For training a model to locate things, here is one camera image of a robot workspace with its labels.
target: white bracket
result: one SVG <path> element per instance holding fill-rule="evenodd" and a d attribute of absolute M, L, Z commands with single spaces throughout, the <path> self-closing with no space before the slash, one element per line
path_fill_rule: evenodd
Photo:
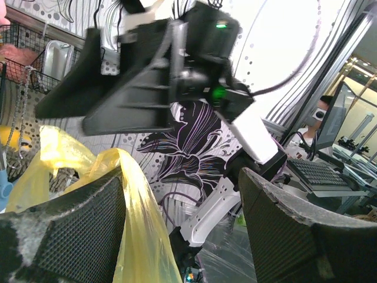
<path fill-rule="evenodd" d="M 202 246 L 213 228 L 241 201 L 240 193 L 233 188 L 233 183 L 222 177 L 198 210 L 182 223 L 180 232 L 190 246 Z"/>
<path fill-rule="evenodd" d="M 47 26 L 48 26 L 48 22 L 45 22 L 45 26 L 43 27 L 42 37 L 45 37 L 45 35 L 46 35 Z"/>
<path fill-rule="evenodd" d="M 156 20 L 156 11 L 165 0 L 157 0 L 152 6 L 145 9 L 145 13 L 130 14 L 124 17 L 124 32 L 136 28 L 138 25 L 150 24 Z"/>

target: floral wallpaper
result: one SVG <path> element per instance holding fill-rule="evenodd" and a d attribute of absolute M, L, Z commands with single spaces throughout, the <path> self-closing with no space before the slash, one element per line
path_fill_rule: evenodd
<path fill-rule="evenodd" d="M 156 176 L 151 177 L 151 184 L 188 184 L 196 187 L 205 199 L 223 175 L 226 162 L 222 157 L 232 155 L 228 151 L 229 141 L 222 134 L 221 120 L 208 104 L 181 103 L 174 131 L 150 134 L 137 149 L 165 156 Z"/>
<path fill-rule="evenodd" d="M 261 116 L 273 117 L 300 98 L 302 90 L 308 87 L 316 70 L 326 59 L 330 43 L 339 38 L 341 32 L 338 30 L 342 30 L 355 16 L 352 11 L 359 9 L 362 2 L 222 1 L 221 9 L 241 25 L 231 56 L 234 73 L 252 91 L 269 87 L 288 77 L 300 64 L 316 29 L 320 28 L 316 49 L 303 72 L 284 88 L 258 98 Z M 122 19 L 127 16 L 118 2 L 113 0 L 6 0 L 6 3 L 82 37 L 85 30 L 96 22 L 104 31 L 102 43 L 112 50 L 117 49 L 113 38 L 122 31 Z M 153 0 L 142 3 L 149 6 Z M 174 6 L 172 4 L 173 0 L 166 0 L 158 10 L 157 18 L 173 17 L 178 10 L 184 12 L 184 7 L 190 8 L 193 1 L 174 0 Z M 116 74 L 118 63 L 105 58 L 102 72 Z M 14 109 L 14 100 L 11 99 L 14 92 L 12 87 L 7 88 L 7 109 Z M 158 200 L 171 191 L 205 199 L 216 187 L 228 159 L 240 148 L 227 126 L 208 104 L 201 101 L 172 105 L 176 121 L 171 133 L 85 137 L 81 133 L 79 119 L 35 120 L 32 109 L 40 98 L 40 94 L 33 94 L 29 104 L 34 131 L 38 131 L 43 123 L 53 124 L 69 132 L 94 153 L 110 147 L 127 150 L 144 170 Z"/>

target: keyboard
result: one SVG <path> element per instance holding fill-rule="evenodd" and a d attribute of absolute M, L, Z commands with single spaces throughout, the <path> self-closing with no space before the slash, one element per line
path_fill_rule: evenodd
<path fill-rule="evenodd" d="M 312 191 L 351 191 L 330 167 L 301 159 L 288 159 L 288 168 Z"/>

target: blue object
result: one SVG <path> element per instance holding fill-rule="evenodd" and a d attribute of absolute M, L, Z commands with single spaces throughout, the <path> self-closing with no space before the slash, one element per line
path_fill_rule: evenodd
<path fill-rule="evenodd" d="M 13 189 L 13 184 L 8 181 L 6 169 L 0 171 L 0 211 L 5 209 L 9 195 Z"/>

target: metal chain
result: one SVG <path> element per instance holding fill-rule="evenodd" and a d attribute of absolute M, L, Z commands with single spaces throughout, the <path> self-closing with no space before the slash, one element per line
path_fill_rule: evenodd
<path fill-rule="evenodd" d="M 46 92 L 46 91 L 47 91 L 47 88 L 45 87 L 45 84 L 44 84 L 43 81 L 42 81 L 42 76 L 41 76 L 41 74 L 40 74 L 39 72 L 35 72 L 35 75 L 36 75 L 36 77 L 37 77 L 37 81 L 38 81 L 38 85 L 39 85 L 39 87 L 42 88 L 43 92 Z"/>
<path fill-rule="evenodd" d="M 22 110 L 21 110 L 21 126 L 20 126 L 20 130 L 19 130 L 19 139 L 18 139 L 18 156 L 19 156 L 18 163 L 19 163 L 19 166 L 14 167 L 14 166 L 8 164 L 8 166 L 10 168 L 13 168 L 13 169 L 19 169 L 22 166 L 21 160 L 23 159 L 23 157 L 22 157 L 22 154 L 21 154 L 21 147 L 22 147 L 22 138 L 24 136 L 24 131 L 25 131 L 25 128 L 26 128 L 25 124 L 24 124 L 24 120 L 25 120 L 26 108 L 27 108 L 27 105 L 28 105 L 28 90 L 29 90 L 29 84 L 30 84 L 30 77 L 31 77 L 31 73 L 34 70 L 35 70 L 35 68 L 33 68 L 32 66 L 26 66 L 24 68 L 24 70 L 22 71 L 21 80 L 20 80 L 19 89 L 18 89 L 18 94 L 17 94 L 17 99 L 16 99 L 15 114 L 13 116 L 12 125 L 11 125 L 11 132 L 9 134 L 8 141 L 6 142 L 6 146 L 5 146 L 5 153 L 7 153 L 8 149 L 9 149 L 9 145 L 10 145 L 11 140 L 12 140 L 12 136 L 14 134 L 14 130 L 16 128 L 19 104 L 21 102 L 21 97 L 22 97 L 22 87 L 24 87 L 24 103 L 22 105 Z M 22 85 L 23 82 L 24 82 L 25 73 L 27 74 L 27 77 L 26 77 L 25 85 Z"/>

